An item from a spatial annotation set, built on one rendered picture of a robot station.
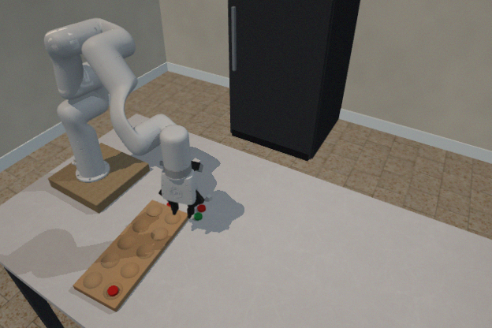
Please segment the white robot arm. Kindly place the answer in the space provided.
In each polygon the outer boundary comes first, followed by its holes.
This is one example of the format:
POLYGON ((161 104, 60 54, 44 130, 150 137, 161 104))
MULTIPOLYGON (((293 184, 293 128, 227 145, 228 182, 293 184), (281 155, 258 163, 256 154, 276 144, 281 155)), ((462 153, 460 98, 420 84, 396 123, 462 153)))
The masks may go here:
POLYGON ((203 171, 203 164, 191 161, 185 127, 164 114, 134 128, 129 124, 125 101, 138 80, 124 60, 136 50, 133 37, 125 29, 92 18, 47 32, 44 45, 53 62, 58 91, 66 99, 57 113, 73 150, 72 165, 79 181, 99 181, 110 172, 108 162, 103 164, 96 131, 87 124, 108 110, 108 93, 112 126, 130 152, 145 155, 161 144, 163 161, 159 165, 167 177, 181 179, 192 169, 203 171), (81 54, 87 62, 82 62, 81 54))

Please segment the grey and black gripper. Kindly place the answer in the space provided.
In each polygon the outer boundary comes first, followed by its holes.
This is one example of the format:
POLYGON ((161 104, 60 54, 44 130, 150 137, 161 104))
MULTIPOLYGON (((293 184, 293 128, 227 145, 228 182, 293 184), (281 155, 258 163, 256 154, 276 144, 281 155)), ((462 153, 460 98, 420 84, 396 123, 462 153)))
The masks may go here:
POLYGON ((193 169, 187 177, 181 179, 167 177, 163 169, 159 195, 161 195, 163 199, 169 200, 168 202, 171 206, 173 215, 175 215, 179 209, 178 203, 187 204, 188 218, 191 218, 191 216, 194 215, 195 207, 198 204, 202 204, 205 200, 199 193, 198 182, 193 169))

